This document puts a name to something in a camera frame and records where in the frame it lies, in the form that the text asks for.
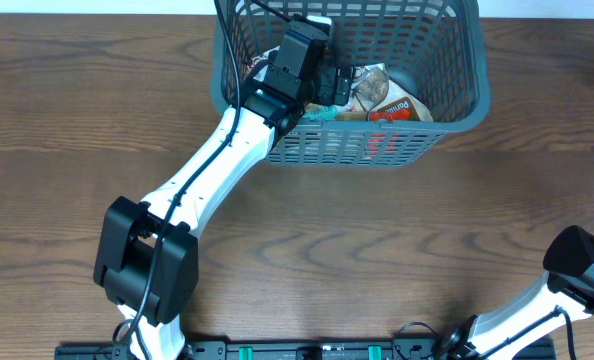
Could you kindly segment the teal snack packet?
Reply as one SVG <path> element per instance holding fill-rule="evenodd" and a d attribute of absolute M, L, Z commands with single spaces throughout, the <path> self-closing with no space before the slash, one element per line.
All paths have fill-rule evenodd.
<path fill-rule="evenodd" d="M 302 115 L 306 120 L 324 120 L 331 121 L 340 115 L 340 111 L 336 106 L 322 106 L 317 104 L 309 104 L 306 106 Z"/>

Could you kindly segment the Panifee snack bag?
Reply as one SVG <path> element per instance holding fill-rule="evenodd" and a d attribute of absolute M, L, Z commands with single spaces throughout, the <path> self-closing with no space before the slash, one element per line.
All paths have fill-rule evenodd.
<path fill-rule="evenodd" d="M 348 102 L 335 106 L 338 121 L 433 122 L 430 110 L 390 77 L 384 64 L 354 69 Z"/>
<path fill-rule="evenodd" d="M 278 50 L 279 47 L 276 46 L 275 48 L 254 57 L 245 71 L 246 91 L 249 92 L 250 95 L 255 95 L 267 102 L 277 101 L 279 99 L 277 94 L 271 94 L 268 90 L 262 88 L 268 66 L 271 63 L 271 58 L 277 55 Z"/>

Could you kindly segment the orange cracker package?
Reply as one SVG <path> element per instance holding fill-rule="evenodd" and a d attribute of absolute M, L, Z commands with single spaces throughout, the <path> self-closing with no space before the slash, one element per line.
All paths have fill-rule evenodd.
<path fill-rule="evenodd" d="M 396 111 L 377 111 L 368 114 L 367 120 L 373 123 L 392 124 L 394 121 L 407 121 L 410 119 L 411 112 L 407 109 Z M 370 158 L 382 155 L 394 155 L 400 145 L 399 135 L 396 133 L 387 133 L 381 129 L 377 133 L 370 135 L 368 140 L 367 155 Z"/>

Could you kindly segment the grey plastic basket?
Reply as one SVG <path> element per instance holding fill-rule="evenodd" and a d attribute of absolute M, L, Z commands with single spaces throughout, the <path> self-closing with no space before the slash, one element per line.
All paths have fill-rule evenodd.
<path fill-rule="evenodd" d="M 284 17 L 333 21 L 336 62 L 384 64 L 390 77 L 430 110 L 433 122 L 301 120 L 267 155 L 281 165 L 401 167 L 449 133 L 477 126 L 490 108 L 484 37 L 475 1 L 223 0 L 215 29 L 210 95 L 223 112 L 236 99 L 235 78 L 251 60 L 279 46 Z M 370 158 L 371 134 L 399 135 L 394 155 Z"/>

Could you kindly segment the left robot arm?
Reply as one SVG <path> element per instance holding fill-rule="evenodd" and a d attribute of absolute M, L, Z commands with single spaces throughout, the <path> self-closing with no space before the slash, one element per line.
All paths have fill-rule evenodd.
<path fill-rule="evenodd" d="M 206 143 L 167 182 L 105 213 L 93 279 L 124 316 L 113 336 L 136 359 L 176 359 L 180 313 L 198 282 L 198 242 L 237 182 L 289 134 L 309 104 L 344 103 L 349 68 L 327 56 L 333 22 L 295 16 L 266 64 L 236 86 Z"/>

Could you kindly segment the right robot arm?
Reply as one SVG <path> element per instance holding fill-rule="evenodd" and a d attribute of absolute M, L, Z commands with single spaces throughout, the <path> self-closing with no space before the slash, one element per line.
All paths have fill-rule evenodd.
<path fill-rule="evenodd" d="M 552 331 L 594 316 L 594 235 L 565 228 L 543 259 L 544 273 L 502 307 L 473 315 L 435 350 L 437 359 L 511 359 Z"/>

